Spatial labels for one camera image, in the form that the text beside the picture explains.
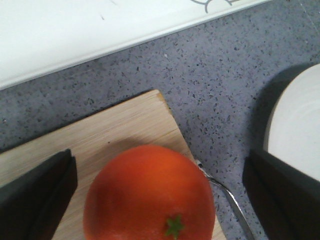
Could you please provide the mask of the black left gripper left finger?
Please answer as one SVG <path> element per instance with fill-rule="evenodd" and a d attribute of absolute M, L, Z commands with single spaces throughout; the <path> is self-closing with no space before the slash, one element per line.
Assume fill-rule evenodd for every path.
<path fill-rule="evenodd" d="M 2 186 L 0 238 L 51 240 L 77 187 L 77 164 L 70 149 Z"/>

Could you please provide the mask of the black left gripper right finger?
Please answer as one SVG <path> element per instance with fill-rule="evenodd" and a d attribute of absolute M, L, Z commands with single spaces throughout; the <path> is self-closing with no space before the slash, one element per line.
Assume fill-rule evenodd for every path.
<path fill-rule="evenodd" d="M 320 183 L 264 150 L 251 150 L 242 181 L 270 240 L 320 238 Z"/>

